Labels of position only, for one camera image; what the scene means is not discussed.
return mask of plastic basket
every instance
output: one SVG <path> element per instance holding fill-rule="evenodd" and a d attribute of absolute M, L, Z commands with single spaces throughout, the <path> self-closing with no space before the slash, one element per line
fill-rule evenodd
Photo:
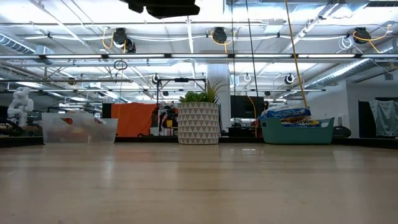
<path fill-rule="evenodd" d="M 42 113 L 44 144 L 48 143 L 114 143 L 118 119 L 102 119 L 106 124 L 96 122 L 87 113 Z"/>
<path fill-rule="evenodd" d="M 335 119 L 319 120 L 320 128 L 284 127 L 279 118 L 261 120 L 264 141 L 270 144 L 330 144 Z"/>

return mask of potted plant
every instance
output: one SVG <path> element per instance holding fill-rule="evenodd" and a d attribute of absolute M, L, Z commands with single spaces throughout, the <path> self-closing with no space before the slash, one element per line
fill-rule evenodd
<path fill-rule="evenodd" d="M 217 94 L 220 81 L 201 93 L 189 91 L 178 106 L 178 142 L 180 144 L 218 144 L 220 122 Z"/>

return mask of geometric patterned planter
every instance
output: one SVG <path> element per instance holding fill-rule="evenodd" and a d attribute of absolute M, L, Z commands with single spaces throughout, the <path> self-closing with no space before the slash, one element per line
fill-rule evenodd
<path fill-rule="evenodd" d="M 218 144 L 220 123 L 218 105 L 207 102 L 180 103 L 178 142 L 180 144 Z"/>

